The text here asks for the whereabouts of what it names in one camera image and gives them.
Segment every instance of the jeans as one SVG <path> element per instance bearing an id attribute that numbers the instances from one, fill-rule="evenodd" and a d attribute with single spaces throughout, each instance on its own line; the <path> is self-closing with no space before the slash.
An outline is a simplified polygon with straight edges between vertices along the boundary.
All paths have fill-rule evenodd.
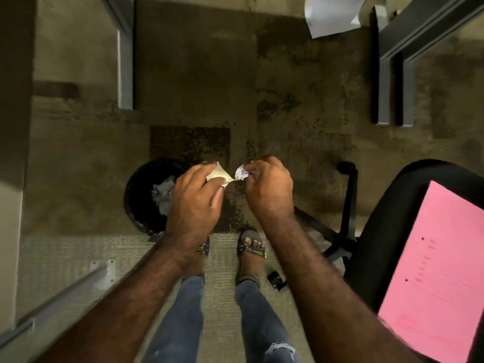
<path id="1" fill-rule="evenodd" d="M 186 278 L 177 298 L 151 340 L 143 363 L 193 363 L 203 328 L 203 280 Z M 257 285 L 249 280 L 235 287 L 242 312 L 245 358 L 250 363 L 299 363 L 286 330 Z"/>

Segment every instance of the person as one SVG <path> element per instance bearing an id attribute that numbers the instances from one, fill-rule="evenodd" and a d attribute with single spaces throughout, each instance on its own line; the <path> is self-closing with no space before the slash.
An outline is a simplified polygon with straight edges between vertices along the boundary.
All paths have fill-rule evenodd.
<path id="1" fill-rule="evenodd" d="M 203 325 L 203 265 L 217 223 L 223 178 L 199 164 L 178 178 L 166 234 L 125 280 L 64 333 L 38 362 L 132 362 L 154 317 L 182 279 L 143 362 L 195 362 Z M 275 157 L 245 166 L 249 207 L 279 259 L 317 362 L 419 362 L 343 281 L 294 217 L 292 179 Z M 256 232 L 241 234 L 235 300 L 248 362 L 299 362 L 259 290 L 265 257 Z"/>

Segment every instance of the trash can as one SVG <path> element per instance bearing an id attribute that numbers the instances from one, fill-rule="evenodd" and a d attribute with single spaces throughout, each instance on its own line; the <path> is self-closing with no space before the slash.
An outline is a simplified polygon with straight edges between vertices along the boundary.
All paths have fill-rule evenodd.
<path id="1" fill-rule="evenodd" d="M 149 236 L 166 229 L 167 217 L 160 214 L 152 198 L 153 185 L 170 176 L 178 178 L 187 169 L 179 161 L 158 158 L 136 170 L 124 191 L 124 211 L 137 229 Z"/>

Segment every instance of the person's right arm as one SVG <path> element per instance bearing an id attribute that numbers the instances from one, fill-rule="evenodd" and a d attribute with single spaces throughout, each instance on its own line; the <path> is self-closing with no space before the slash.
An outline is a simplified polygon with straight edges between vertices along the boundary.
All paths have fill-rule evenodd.
<path id="1" fill-rule="evenodd" d="M 420 362 L 386 329 L 306 238 L 294 217 L 292 179 L 275 157 L 245 166 L 247 201 L 287 277 L 316 361 Z"/>

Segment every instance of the foot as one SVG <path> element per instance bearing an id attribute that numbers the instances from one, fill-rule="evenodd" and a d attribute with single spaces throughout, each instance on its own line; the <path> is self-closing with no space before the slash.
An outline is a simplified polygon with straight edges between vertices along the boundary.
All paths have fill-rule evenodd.
<path id="1" fill-rule="evenodd" d="M 197 252 L 192 261 L 184 268 L 184 278 L 188 276 L 203 277 L 203 270 L 205 268 L 205 260 L 207 255 L 205 252 Z"/>
<path id="2" fill-rule="evenodd" d="M 262 242 L 249 237 L 244 238 L 244 243 L 251 248 L 259 248 L 261 250 L 266 249 L 266 246 Z M 239 277 L 245 275 L 255 276 L 259 278 L 260 273 L 264 268 L 264 258 L 258 255 L 251 254 L 250 252 L 244 252 L 240 257 L 240 270 Z"/>

